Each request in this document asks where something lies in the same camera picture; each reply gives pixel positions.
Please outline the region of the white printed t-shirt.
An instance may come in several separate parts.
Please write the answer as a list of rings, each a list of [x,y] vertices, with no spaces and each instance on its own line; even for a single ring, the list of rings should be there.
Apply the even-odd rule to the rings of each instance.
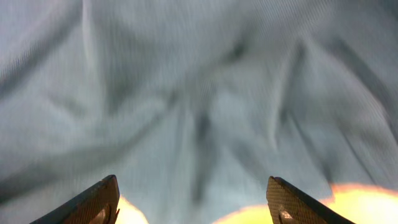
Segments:
[[[1,222],[103,177],[211,223],[280,176],[397,188],[397,2],[2,1]]]

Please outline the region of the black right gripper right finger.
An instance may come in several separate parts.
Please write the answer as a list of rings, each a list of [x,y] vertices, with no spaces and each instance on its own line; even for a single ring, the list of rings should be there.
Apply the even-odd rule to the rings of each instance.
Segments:
[[[269,177],[266,199],[273,224],[354,224],[280,177]]]

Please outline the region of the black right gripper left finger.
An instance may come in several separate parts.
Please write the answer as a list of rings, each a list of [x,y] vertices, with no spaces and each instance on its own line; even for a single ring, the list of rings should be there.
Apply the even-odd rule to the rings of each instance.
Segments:
[[[115,224],[119,187],[115,175],[108,175],[31,224]]]

